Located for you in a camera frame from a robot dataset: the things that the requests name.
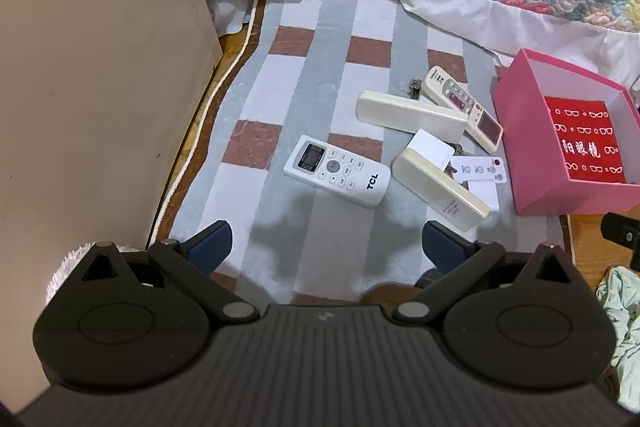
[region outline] tcl remote control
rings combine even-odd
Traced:
[[[422,81],[422,92],[436,105],[468,114],[466,131],[471,138],[488,153],[498,150],[502,126],[447,71],[439,66],[431,68]]]
[[[382,163],[305,135],[298,140],[284,172],[367,208],[382,201],[391,177],[389,167]]]

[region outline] pink gift box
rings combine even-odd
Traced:
[[[607,105],[626,184],[572,180],[545,96]],[[574,64],[522,49],[492,92],[504,127],[516,211],[523,216],[623,212],[640,203],[640,115],[625,87]]]

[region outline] green cloth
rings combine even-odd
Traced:
[[[620,405],[640,412],[640,277],[616,266],[598,284],[596,296],[616,330],[611,365],[620,379]]]

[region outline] metal screw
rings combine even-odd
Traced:
[[[223,314],[230,319],[245,319],[251,316],[254,311],[255,308],[253,305],[241,301],[229,302],[229,304],[225,304],[222,308]]]
[[[403,302],[398,306],[398,313],[407,319],[421,319],[429,315],[429,307],[416,301]]]

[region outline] gray and white striped mat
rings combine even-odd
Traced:
[[[493,55],[394,0],[267,0],[258,47],[220,105],[170,236],[185,240],[226,219],[234,245],[215,277],[262,309],[357,301],[379,283],[413,285],[433,266],[420,245],[425,220],[451,227],[446,220],[394,179],[370,210],[286,177],[282,167],[301,134],[389,165],[412,136],[358,121],[356,97],[365,89],[406,96],[411,79],[434,65],[493,108]],[[481,153],[466,137],[463,146]],[[496,155],[504,158],[502,147]],[[498,185],[498,197],[500,213],[463,235],[518,251],[562,245],[557,216],[516,216],[509,183]]]

